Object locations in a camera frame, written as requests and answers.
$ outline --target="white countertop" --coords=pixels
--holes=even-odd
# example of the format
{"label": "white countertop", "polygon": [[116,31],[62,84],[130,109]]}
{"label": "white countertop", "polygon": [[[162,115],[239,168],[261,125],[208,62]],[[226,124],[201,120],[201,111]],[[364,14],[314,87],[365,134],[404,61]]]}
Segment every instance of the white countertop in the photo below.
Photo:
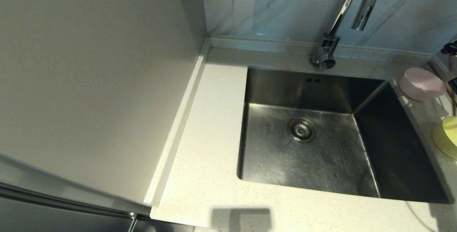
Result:
{"label": "white countertop", "polygon": [[[240,180],[236,175],[247,66],[320,73],[305,55],[213,48],[201,77],[173,168],[151,218],[232,231],[457,231],[456,204],[352,196]],[[337,59],[325,74],[396,79],[410,64]],[[457,192],[457,162],[433,144],[432,129],[449,116],[447,97],[400,102]]]}

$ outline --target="kitchen sink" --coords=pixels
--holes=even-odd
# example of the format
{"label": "kitchen sink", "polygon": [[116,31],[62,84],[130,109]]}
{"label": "kitchen sink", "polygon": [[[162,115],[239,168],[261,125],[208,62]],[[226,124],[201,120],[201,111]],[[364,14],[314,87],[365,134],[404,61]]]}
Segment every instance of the kitchen sink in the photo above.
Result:
{"label": "kitchen sink", "polygon": [[238,177],[449,203],[387,81],[248,69]]}

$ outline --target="chrome faucet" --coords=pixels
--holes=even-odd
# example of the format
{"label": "chrome faucet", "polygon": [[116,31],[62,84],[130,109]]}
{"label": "chrome faucet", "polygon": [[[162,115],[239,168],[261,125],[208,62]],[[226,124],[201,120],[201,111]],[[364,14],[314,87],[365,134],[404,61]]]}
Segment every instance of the chrome faucet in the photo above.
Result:
{"label": "chrome faucet", "polygon": [[[341,21],[343,20],[346,12],[351,5],[352,0],[345,0],[343,5],[341,6],[340,12],[333,22],[333,25],[330,29],[330,32],[326,32],[323,34],[323,42],[320,47],[318,47],[313,55],[310,58],[310,63],[313,66],[320,67],[323,69],[330,69],[335,66],[336,62],[333,58],[333,52],[335,51],[336,45],[341,37],[336,36],[336,32],[341,25]],[[355,30],[363,30],[365,24],[370,17],[370,14],[373,10],[373,7],[376,3],[376,0],[362,0],[362,3],[359,8],[359,12],[352,24],[352,29]]]}

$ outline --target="drain strainer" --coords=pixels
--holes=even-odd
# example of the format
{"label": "drain strainer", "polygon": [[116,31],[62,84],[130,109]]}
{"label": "drain strainer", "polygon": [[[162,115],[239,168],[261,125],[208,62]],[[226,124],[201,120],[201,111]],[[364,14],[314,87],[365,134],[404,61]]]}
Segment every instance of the drain strainer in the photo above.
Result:
{"label": "drain strainer", "polygon": [[316,138],[316,128],[304,118],[296,118],[287,125],[289,135],[300,143],[309,143]]}

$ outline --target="yellow container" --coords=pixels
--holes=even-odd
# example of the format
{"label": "yellow container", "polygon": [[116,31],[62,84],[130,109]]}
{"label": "yellow container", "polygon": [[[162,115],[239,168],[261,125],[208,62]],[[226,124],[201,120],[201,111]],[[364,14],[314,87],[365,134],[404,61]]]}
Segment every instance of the yellow container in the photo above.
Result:
{"label": "yellow container", "polygon": [[447,156],[457,160],[457,117],[447,117],[433,131],[436,146]]}

